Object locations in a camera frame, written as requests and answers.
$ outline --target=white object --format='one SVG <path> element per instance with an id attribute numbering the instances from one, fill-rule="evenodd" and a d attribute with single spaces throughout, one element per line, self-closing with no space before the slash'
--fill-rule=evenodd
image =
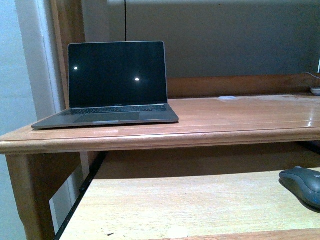
<path id="1" fill-rule="evenodd" d="M 320 96 L 320 87 L 311 87 L 310 91 L 316 95 L 316 96 Z"/>

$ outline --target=laptop keyboard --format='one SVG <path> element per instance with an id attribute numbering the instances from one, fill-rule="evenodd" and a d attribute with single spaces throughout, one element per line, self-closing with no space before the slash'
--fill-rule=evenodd
<path id="1" fill-rule="evenodd" d="M 104 114 L 104 113 L 126 113 L 126 112 L 153 112 L 167 111 L 165 105 L 142 105 L 142 106 L 112 106 L 97 108 L 72 109 L 64 112 L 64 115 L 82 115 L 82 114 Z"/>

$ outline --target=desk leg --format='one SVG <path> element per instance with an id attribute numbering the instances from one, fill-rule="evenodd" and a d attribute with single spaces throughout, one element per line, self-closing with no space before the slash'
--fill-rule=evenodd
<path id="1" fill-rule="evenodd" d="M 55 236 L 49 200 L 79 166 L 79 153 L 7 155 L 20 219 L 28 240 Z"/>

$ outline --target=lower desk shelf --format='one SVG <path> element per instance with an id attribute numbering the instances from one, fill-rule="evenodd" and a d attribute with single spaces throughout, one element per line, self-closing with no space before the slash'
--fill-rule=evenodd
<path id="1" fill-rule="evenodd" d="M 110 152 L 61 239 L 319 239 L 320 214 L 279 183 L 296 165 L 320 156 L 295 143 Z"/>

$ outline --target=trackpad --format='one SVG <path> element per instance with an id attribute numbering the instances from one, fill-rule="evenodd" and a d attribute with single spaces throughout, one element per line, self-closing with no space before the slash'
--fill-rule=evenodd
<path id="1" fill-rule="evenodd" d="M 139 112 L 96 113 L 80 117 L 75 123 L 138 120 Z"/>

